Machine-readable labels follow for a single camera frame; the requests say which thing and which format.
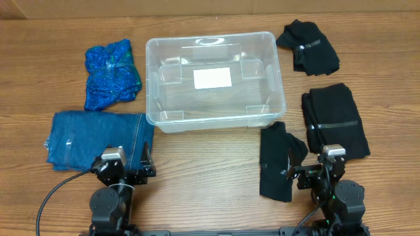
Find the large black cloth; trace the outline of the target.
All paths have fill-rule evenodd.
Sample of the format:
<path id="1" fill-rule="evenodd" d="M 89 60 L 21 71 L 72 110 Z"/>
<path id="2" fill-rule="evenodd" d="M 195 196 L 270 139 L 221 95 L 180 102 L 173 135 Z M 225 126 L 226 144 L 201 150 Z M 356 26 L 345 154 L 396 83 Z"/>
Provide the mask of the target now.
<path id="1" fill-rule="evenodd" d="M 310 89 L 302 95 L 301 107 L 312 153 L 321 153 L 324 146 L 339 144 L 345 148 L 348 160 L 370 155 L 360 114 L 345 84 Z"/>

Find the blue green sparkly cloth bundle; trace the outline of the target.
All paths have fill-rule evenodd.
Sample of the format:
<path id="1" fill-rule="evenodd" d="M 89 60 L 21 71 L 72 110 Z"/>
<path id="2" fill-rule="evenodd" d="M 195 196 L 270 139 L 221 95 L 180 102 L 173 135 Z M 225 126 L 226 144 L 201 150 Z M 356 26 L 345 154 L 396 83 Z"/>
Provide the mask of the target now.
<path id="1" fill-rule="evenodd" d="M 84 110 L 102 111 L 118 102 L 131 102 L 142 89 L 131 42 L 122 39 L 85 52 L 88 72 Z"/>

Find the blue denim jeans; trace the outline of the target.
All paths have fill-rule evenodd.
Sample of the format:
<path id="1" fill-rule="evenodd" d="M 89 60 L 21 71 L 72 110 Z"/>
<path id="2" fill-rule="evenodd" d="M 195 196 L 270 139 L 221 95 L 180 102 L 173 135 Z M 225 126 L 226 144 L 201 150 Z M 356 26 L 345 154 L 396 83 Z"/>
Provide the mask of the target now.
<path id="1" fill-rule="evenodd" d="M 154 126 L 143 113 L 61 111 L 55 113 L 45 142 L 54 170 L 84 171 L 108 147 L 121 146 L 125 168 L 141 168 L 143 147 L 152 147 Z"/>

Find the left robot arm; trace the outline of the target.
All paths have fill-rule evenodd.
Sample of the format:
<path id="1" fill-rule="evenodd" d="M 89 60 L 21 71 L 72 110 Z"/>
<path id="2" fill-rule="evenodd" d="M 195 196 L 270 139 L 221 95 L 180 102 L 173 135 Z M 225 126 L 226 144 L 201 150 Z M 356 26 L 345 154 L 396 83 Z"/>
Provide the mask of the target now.
<path id="1" fill-rule="evenodd" d="M 95 158 L 91 172 L 105 185 L 91 196 L 90 235 L 140 235 L 137 225 L 131 224 L 135 186 L 148 183 L 156 176 L 156 167 L 148 143 L 144 144 L 140 168 L 127 170 L 122 147 L 107 147 Z"/>

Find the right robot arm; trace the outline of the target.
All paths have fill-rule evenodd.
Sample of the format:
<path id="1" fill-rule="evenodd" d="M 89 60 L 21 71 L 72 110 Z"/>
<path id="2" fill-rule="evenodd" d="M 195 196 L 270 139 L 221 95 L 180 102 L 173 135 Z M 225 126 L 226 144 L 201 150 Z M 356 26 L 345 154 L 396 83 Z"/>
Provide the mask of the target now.
<path id="1" fill-rule="evenodd" d="M 295 227 L 281 227 L 280 235 L 369 235 L 362 223 L 366 211 L 363 186 L 342 179 L 345 173 L 346 150 L 339 144 L 328 145 L 318 154 L 318 163 L 302 166 L 289 154 L 289 180 L 297 180 L 299 189 L 310 189 L 316 208 Z"/>

